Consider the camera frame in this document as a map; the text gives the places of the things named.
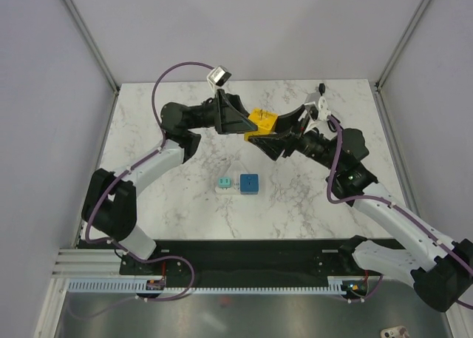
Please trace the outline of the white triangular power strip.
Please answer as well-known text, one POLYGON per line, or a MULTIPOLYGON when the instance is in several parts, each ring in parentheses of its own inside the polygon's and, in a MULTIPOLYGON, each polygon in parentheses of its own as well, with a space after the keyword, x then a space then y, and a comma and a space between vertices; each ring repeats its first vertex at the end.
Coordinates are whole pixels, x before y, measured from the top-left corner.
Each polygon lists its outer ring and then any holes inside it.
POLYGON ((239 189, 239 176, 247 172, 247 169, 239 160, 233 161, 226 169, 222 170, 217 175, 214 188, 215 192, 218 195, 240 195, 241 193, 239 189), (231 179, 231 187, 228 189, 220 189, 217 185, 217 181, 220 177, 229 177, 231 179))

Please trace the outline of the blue cube socket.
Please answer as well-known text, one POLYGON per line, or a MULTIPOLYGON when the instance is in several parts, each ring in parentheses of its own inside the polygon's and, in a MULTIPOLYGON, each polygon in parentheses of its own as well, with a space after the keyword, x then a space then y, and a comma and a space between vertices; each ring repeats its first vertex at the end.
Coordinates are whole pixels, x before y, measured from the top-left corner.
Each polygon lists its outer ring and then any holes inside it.
POLYGON ((239 189, 242 195, 257 195, 259 193, 259 175, 241 174, 239 176, 239 189))

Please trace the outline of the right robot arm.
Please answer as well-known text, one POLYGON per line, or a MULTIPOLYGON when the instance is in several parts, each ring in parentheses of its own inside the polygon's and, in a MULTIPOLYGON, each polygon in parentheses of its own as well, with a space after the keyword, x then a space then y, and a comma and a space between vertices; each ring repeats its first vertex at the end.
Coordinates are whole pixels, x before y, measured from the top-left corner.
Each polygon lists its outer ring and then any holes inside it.
POLYGON ((365 214, 402 246, 388 249, 355 236, 338 256, 340 269, 347 274, 375 271, 405 283, 439 312, 461 304, 472 287, 472 242, 453 240, 400 204, 361 162, 369 152, 360 130, 344 128, 329 115, 336 136, 327 139, 311 125, 313 113, 303 115, 298 109, 283 115, 271 133, 247 140, 272 160, 299 152, 327 167, 328 201, 365 214))

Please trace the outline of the yellow cube socket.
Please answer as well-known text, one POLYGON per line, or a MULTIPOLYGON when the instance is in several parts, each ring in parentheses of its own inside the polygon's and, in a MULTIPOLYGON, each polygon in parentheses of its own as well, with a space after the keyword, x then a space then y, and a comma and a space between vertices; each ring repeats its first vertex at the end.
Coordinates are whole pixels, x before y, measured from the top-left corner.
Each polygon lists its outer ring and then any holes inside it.
POLYGON ((278 115, 264 109, 255 108, 248 116, 248 120, 257 125, 257 131, 246 132, 244 140, 248 141, 249 137, 269 135, 276 128, 278 115))

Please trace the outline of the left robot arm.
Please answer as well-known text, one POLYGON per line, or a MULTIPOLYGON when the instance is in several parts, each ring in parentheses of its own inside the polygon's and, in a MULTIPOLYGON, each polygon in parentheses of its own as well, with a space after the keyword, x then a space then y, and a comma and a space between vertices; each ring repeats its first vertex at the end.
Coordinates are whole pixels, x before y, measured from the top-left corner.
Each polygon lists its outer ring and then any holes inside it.
POLYGON ((245 134, 258 129, 238 95, 218 89, 200 105, 167 103, 161 110, 164 142, 142 158, 115 171, 98 169, 92 174, 81 211, 87 228, 95 228, 137 257, 147 274, 160 270, 162 256, 156 242, 137 224, 137 197, 160 176, 184 164, 196 153, 201 136, 195 129, 213 128, 221 135, 245 134))

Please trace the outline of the teal usb charger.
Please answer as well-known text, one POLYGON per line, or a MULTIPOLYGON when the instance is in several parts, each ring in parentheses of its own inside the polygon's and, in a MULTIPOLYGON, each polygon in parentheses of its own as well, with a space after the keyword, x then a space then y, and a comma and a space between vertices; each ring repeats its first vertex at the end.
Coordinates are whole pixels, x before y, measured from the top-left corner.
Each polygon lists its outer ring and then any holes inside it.
POLYGON ((231 187, 231 179, 229 177, 220 177, 217 185, 220 189, 228 189, 231 187))

